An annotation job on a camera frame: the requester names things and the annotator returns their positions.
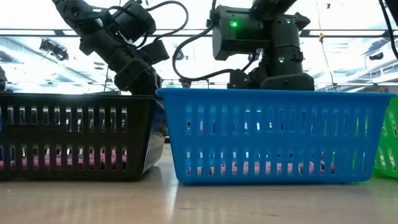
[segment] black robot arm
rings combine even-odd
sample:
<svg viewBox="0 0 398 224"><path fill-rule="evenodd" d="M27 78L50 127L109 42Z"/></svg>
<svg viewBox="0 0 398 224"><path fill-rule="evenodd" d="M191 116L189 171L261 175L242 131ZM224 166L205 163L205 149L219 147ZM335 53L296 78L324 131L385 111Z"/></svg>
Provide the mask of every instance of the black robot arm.
<svg viewBox="0 0 398 224"><path fill-rule="evenodd" d="M153 64L169 55L161 40L138 49L126 41L153 34L156 24L141 2L128 1L123 7L100 9L84 0L53 0L63 20L81 37L80 50L96 52L116 72L115 85L136 95L154 95L161 78ZM118 10L110 14L109 10Z"/></svg>

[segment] ceiling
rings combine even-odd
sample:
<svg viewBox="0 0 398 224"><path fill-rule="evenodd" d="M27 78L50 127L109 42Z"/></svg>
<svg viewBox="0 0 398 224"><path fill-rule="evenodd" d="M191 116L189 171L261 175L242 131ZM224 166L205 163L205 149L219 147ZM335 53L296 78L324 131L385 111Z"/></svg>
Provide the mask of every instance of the ceiling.
<svg viewBox="0 0 398 224"><path fill-rule="evenodd" d="M99 7L119 5L119 0L86 0L89 4ZM163 0L144 1L144 7L154 6ZM181 33L196 34L205 28L205 21L211 7L210 0L179 0L184 3L190 13L186 29ZM234 7L250 7L251 1L222 0L218 3ZM398 65L394 58L389 40L386 38L360 38L366 34L352 30L385 30L378 0L298 0L288 14L301 13L311 19L306 29L311 30L343 30L333 31L348 38L327 37L325 54L317 38L301 38L301 48L305 60L303 69L314 77L317 90L331 90L331 75L334 82L341 83L339 91L350 91L358 83L392 83L398 79ZM185 14L176 6L165 6L151 11L158 29L175 29L181 26ZM8 89L22 92L46 93L92 93L104 90L107 66L95 53L86 56L79 51L78 37L39 37L26 35L7 35L7 29L70 29L59 16L50 0L3 0L0 2L0 66L6 71ZM62 45L68 49L69 60L58 63L51 55L39 50L43 38ZM188 37L164 37L162 40L171 56L179 43ZM185 58L177 62L180 73L186 77L198 77L224 68L242 68L248 62L247 55L235 55L225 62L215 61L212 56L211 37L202 37L188 44L183 49ZM382 60L370 61L369 56L384 53ZM249 68L253 69L258 62ZM172 70L171 60L160 62L154 66L163 79L168 79L165 86L178 84L178 76ZM109 71L108 78L113 80L114 72ZM211 78L211 88L224 88L229 75ZM205 88L201 83L197 88ZM106 90L117 90L111 82Z"/></svg>

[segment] table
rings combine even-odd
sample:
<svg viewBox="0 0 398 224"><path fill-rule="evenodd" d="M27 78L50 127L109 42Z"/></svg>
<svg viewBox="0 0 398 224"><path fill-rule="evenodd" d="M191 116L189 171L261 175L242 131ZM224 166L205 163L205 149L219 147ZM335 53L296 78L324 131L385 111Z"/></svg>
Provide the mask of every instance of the table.
<svg viewBox="0 0 398 224"><path fill-rule="evenodd" d="M0 223L397 223L398 179L185 186L170 145L140 182L0 182Z"/></svg>

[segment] table surface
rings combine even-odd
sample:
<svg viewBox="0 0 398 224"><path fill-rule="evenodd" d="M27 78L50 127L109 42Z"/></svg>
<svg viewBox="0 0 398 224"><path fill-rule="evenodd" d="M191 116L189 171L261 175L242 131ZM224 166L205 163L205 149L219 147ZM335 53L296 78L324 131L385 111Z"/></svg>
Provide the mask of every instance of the table surface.
<svg viewBox="0 0 398 224"><path fill-rule="evenodd" d="M397 223L398 179L185 186L170 145L139 182L0 182L0 223Z"/></svg>

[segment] black basket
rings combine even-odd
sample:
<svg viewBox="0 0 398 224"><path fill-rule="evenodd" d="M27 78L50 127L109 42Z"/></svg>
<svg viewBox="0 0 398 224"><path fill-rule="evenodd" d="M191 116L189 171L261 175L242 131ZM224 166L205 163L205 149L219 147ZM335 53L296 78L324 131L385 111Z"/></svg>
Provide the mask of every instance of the black basket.
<svg viewBox="0 0 398 224"><path fill-rule="evenodd" d="M152 96L0 95L0 179L135 180L161 157Z"/></svg>

